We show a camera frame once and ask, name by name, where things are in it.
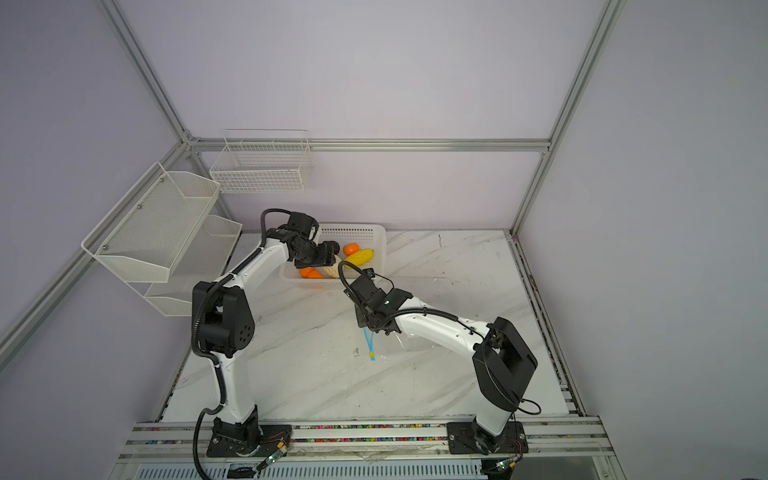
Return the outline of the clear zip top bag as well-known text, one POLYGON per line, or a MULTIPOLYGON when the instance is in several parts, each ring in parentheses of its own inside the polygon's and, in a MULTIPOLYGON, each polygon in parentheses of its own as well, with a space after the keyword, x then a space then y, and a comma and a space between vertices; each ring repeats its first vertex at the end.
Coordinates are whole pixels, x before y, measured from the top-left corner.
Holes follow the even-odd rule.
POLYGON ((369 352, 369 359, 377 361, 378 359, 394 358, 413 352, 418 349, 417 341, 414 337, 397 332, 388 334, 375 333, 368 327, 363 328, 366 344, 369 352))

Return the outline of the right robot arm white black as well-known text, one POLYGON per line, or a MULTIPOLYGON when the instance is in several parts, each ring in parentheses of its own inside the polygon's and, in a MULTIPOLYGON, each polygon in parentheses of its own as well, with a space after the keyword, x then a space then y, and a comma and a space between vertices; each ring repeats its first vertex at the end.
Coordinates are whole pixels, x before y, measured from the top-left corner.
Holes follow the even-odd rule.
POLYGON ((481 395, 475 429, 491 439, 500 437, 527 401, 525 394, 538 368, 538 359, 516 327, 502 317, 492 322, 460 317, 395 286, 385 291, 373 277, 369 272, 353 281, 341 279, 358 326, 372 333, 422 338, 467 361, 481 395))

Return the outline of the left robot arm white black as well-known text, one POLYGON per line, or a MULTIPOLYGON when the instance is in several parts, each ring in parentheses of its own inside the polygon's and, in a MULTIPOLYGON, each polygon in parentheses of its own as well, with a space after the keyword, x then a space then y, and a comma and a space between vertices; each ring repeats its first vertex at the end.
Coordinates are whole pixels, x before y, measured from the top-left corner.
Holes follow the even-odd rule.
POLYGON ((247 365, 239 355, 255 334, 254 295, 282 265, 296 268, 331 266, 338 248, 316 241, 318 222, 308 214, 270 208, 260 217, 258 246, 227 273, 193 288, 191 349, 211 362, 219 392, 218 405, 203 410, 214 417, 214 434, 253 449, 260 441, 257 406, 247 365))

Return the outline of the small orange tangerine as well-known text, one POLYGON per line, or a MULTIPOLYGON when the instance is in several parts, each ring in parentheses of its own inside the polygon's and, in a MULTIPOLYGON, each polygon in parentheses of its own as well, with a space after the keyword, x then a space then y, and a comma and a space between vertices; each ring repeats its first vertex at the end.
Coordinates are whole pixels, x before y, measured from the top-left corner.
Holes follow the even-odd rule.
POLYGON ((359 250, 360 250, 360 247, 357 243, 350 243, 343 247, 343 253, 345 256, 353 255, 359 250))

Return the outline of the cream white garlic bulb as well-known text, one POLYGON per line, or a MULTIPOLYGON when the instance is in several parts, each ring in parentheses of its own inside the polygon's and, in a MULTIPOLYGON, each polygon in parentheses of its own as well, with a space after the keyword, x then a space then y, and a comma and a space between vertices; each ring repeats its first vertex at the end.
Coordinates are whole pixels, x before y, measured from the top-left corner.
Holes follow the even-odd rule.
POLYGON ((339 279, 339 265, 334 264, 331 266, 325 266, 322 268, 324 275, 328 278, 339 279))

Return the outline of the lower white mesh shelf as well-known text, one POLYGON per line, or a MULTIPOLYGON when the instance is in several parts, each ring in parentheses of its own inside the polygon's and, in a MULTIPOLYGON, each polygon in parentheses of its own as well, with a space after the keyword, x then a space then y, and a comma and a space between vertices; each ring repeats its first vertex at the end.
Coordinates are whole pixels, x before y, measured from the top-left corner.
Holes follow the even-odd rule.
POLYGON ((165 317, 192 314, 192 293, 200 281, 222 275, 241 235, 242 225, 209 215, 167 283, 153 283, 143 298, 165 317))

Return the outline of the white mesh shelf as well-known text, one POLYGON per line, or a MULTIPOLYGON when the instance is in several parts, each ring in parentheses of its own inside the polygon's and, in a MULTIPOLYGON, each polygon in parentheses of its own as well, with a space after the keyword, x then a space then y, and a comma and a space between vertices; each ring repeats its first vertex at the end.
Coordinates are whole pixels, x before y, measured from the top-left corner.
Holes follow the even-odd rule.
POLYGON ((241 235, 242 225, 209 215, 167 283, 153 283, 143 298, 165 317, 192 314, 192 293, 200 281, 222 275, 241 235))
POLYGON ((211 179, 156 163, 81 248, 125 283, 166 283, 219 194, 211 179))

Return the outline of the upper white mesh shelf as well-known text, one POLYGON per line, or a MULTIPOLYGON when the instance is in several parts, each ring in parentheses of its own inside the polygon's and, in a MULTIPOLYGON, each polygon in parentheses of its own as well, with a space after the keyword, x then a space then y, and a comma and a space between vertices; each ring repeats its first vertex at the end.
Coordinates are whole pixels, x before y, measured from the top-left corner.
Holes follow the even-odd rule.
POLYGON ((211 179, 156 163, 81 248, 125 283, 166 283, 219 194, 211 179))

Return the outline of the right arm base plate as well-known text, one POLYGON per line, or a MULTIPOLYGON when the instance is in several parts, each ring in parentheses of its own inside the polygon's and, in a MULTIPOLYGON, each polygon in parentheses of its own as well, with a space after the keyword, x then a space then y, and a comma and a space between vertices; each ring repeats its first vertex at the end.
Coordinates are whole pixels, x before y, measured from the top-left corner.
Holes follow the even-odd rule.
POLYGON ((449 422, 446 425, 451 454, 526 454, 529 452, 523 424, 508 421, 499 435, 483 430, 475 421, 449 422))

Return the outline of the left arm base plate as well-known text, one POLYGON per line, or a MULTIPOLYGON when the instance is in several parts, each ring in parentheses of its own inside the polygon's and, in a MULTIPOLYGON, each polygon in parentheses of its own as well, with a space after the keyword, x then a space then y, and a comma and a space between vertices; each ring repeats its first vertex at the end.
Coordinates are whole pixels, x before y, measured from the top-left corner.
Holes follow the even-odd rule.
POLYGON ((261 425, 255 421, 245 425, 215 419, 206 456, 266 458, 278 450, 280 443, 288 445, 291 436, 292 427, 287 424, 261 425))

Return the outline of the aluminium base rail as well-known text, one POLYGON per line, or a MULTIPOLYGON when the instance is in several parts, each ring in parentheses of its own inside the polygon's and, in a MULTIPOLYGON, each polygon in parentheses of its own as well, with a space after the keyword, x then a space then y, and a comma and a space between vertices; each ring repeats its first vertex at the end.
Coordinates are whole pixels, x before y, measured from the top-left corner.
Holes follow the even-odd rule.
POLYGON ((481 479, 520 476, 538 460, 583 466, 590 478, 625 474, 596 417, 519 418, 482 453, 463 419, 264 422, 262 445, 238 451, 209 421, 139 423, 113 479, 481 479))

